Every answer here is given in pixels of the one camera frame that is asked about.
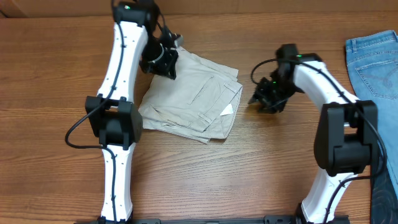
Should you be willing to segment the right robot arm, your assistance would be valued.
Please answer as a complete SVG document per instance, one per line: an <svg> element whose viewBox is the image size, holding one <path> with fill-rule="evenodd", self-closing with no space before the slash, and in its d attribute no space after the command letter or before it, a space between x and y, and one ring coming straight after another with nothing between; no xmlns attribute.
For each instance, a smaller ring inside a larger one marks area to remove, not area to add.
<svg viewBox="0 0 398 224"><path fill-rule="evenodd" d="M320 111L313 152L318 172L295 215L268 215L265 223L349 223L335 209L354 180L363 179L367 166L376 166L384 150L377 131L377 106L347 92L317 54L300 54L295 44L275 52L277 68L256 82L249 100L259 111L284 110L294 93L304 93Z"/></svg>

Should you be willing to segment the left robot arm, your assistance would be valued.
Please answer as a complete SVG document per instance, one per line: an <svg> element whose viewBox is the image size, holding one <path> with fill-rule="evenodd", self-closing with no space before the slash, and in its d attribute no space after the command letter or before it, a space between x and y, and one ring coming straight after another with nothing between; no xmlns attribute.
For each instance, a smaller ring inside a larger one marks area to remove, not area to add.
<svg viewBox="0 0 398 224"><path fill-rule="evenodd" d="M97 223L131 223L132 155L143 130L134 104L138 70L175 79L177 47L183 37L159 22L154 1L119 2L112 7L114 42L106 77L85 101L105 164L104 203Z"/></svg>

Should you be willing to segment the beige shorts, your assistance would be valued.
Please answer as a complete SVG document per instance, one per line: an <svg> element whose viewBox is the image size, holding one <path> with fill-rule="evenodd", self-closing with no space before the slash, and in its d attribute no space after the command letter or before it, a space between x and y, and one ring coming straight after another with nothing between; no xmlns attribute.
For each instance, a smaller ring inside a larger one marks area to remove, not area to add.
<svg viewBox="0 0 398 224"><path fill-rule="evenodd" d="M143 127L205 144L226 139L243 92L239 71L177 50L174 80L155 76L142 99Z"/></svg>

